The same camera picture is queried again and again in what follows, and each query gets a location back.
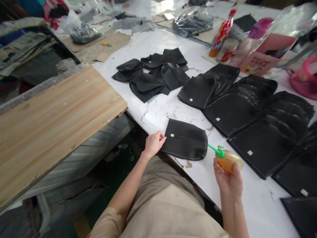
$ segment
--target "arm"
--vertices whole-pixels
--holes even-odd
[[[243,182],[238,165],[233,173],[225,171],[214,159],[216,180],[220,189],[224,229],[232,238],[250,238],[242,203]]]
[[[107,207],[114,208],[117,214],[122,216],[122,228],[128,216],[131,204],[138,190],[144,169],[150,160],[163,146],[166,137],[161,131],[149,135],[146,138],[145,150],[136,163],[135,167],[120,185]]]

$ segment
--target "pink container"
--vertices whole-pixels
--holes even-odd
[[[294,90],[313,100],[317,100],[317,55],[306,59],[302,68],[290,77]]]
[[[265,75],[285,57],[296,41],[297,38],[291,36],[270,33],[268,37],[266,37],[266,39],[255,49],[255,51],[240,65],[241,72],[254,74],[256,76]],[[268,50],[279,50],[286,46],[288,46],[289,49],[280,59],[265,54]]]

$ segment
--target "white paper label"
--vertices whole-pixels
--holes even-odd
[[[308,192],[305,190],[305,189],[302,189],[301,191],[300,191],[304,196],[308,196]]]

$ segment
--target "glue bottle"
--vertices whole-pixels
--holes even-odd
[[[223,150],[223,147],[220,145],[218,146],[218,149],[215,149],[210,145],[208,146],[215,151],[217,161],[224,170],[233,173],[232,166],[235,162],[238,164],[240,170],[243,169],[243,160],[236,153],[229,150]]]
[[[229,31],[232,28],[233,25],[233,16],[237,12],[237,9],[232,9],[230,11],[229,17],[221,24],[219,31],[214,39],[214,42],[212,43],[211,49],[209,51],[210,57],[216,57],[218,52],[220,51],[220,48],[225,41],[226,37],[229,34]]]

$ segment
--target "person's left hand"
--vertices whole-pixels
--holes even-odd
[[[225,171],[214,158],[214,170],[220,194],[236,201],[242,200],[243,181],[238,164],[233,164],[233,173],[230,173]]]
[[[145,141],[145,149],[143,153],[150,159],[162,148],[166,137],[161,131],[149,135]]]

